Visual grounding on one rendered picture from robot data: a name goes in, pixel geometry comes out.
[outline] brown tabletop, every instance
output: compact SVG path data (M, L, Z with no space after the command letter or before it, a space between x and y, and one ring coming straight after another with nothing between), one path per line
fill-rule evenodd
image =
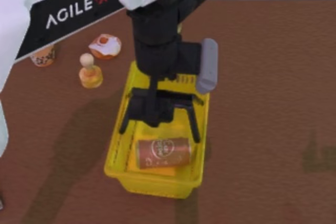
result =
M134 59L119 12L58 45L47 68L16 64L1 94L9 128L0 159L1 224L336 223L336 4L208 1L186 40L217 40L202 186L186 200L126 192L103 166ZM100 33L123 42L84 89L79 56Z

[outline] yellow basket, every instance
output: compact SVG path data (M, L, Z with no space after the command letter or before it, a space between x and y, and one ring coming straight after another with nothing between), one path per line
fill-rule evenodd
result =
M119 134L119 128L132 88L149 87L148 76L138 70L135 62L131 63L104 167L107 176L117 178L121 185L132 193L179 199L187 198L193 188L202 183L209 94L199 94L195 88L195 81L195 76L181 75L175 81L159 82L158 88L193 93L203 100L203 105L194 102L201 136L199 144L195 144L193 141L187 112L183 109L175 109L173 122L162 123L158 128L149 127L143 122L131 120L126 132L121 135ZM192 161L189 165L173 168L138 169L135 151L138 140L175 137L187 137L189 139L192 146Z

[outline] toy egg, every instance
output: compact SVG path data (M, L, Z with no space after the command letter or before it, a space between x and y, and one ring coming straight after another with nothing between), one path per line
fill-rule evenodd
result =
M118 37L101 34L90 45L91 53L98 59L112 59L121 50L121 41Z

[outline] wooden table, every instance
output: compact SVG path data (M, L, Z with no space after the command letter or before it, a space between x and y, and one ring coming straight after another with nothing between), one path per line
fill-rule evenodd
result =
M334 224L336 4L208 1L185 39L217 40L202 186L187 200L130 194L103 173L134 59L119 12L58 45L57 61L16 64L2 93L10 141L0 159L4 224ZM100 33L123 42L86 90L79 56Z

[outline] red can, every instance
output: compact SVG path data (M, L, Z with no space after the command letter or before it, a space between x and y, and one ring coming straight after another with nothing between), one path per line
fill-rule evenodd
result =
M139 169L183 166L191 161L187 138L139 140L136 151Z

